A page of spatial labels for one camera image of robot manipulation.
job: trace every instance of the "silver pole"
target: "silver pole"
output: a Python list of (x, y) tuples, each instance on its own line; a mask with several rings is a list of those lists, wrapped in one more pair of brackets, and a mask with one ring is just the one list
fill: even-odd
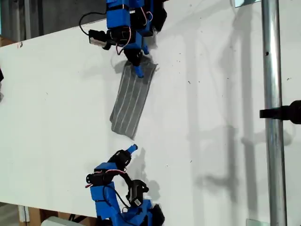
[[(265, 109), (282, 106), (278, 0), (261, 0)], [(271, 226), (287, 226), (283, 123), (266, 119)]]

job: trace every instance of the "striped cloth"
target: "striped cloth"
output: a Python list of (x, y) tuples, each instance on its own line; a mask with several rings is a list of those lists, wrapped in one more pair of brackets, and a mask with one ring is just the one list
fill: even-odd
[(126, 62), (118, 95), (110, 116), (112, 131), (134, 139), (157, 65), (144, 57), (141, 61), (143, 78), (138, 78), (130, 62)]

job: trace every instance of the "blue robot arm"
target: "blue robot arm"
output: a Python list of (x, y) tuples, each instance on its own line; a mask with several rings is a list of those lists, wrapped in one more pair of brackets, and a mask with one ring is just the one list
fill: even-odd
[[(117, 151), (108, 162), (101, 163), (94, 169), (94, 173), (87, 175), (86, 181), (95, 201), (100, 226), (161, 226), (164, 223), (160, 206), (153, 207), (150, 200), (143, 199), (143, 193), (149, 190), (146, 184), (140, 180), (131, 180), (124, 171), (137, 148), (137, 145), (133, 145), (127, 150)], [(121, 200), (127, 212), (121, 212), (117, 202), (118, 193), (112, 182), (117, 175), (122, 176), (128, 186), (126, 198), (130, 205)]]
[(109, 50), (116, 46), (117, 54), (123, 51), (133, 64), (139, 78), (143, 77), (140, 62), (149, 54), (144, 37), (152, 36), (153, 28), (161, 31), (167, 13), (163, 2), (166, 0), (106, 0), (108, 31), (89, 31), (91, 44)]

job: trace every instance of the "white board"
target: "white board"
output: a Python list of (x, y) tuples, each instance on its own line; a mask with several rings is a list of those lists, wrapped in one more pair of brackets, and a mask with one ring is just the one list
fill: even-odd
[[(301, 96), (300, 6), (280, 1), (284, 104)], [(173, 0), (166, 10), (128, 173), (149, 185), (166, 226), (269, 222), (261, 6)], [(109, 121), (124, 61), (79, 28), (0, 48), (0, 202), (95, 216), (86, 175), (132, 143)], [(300, 127), (285, 122), (290, 226), (301, 223), (300, 147)]]

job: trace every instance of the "black clamp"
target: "black clamp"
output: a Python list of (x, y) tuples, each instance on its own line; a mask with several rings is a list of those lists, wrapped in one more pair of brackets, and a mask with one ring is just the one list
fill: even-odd
[(301, 100), (295, 100), (289, 106), (260, 110), (260, 118), (290, 120), (294, 124), (301, 124)]
[(139, 207), (143, 203), (143, 193), (149, 191), (149, 188), (141, 180), (132, 180), (128, 185), (129, 190), (126, 195), (127, 200), (133, 207)]

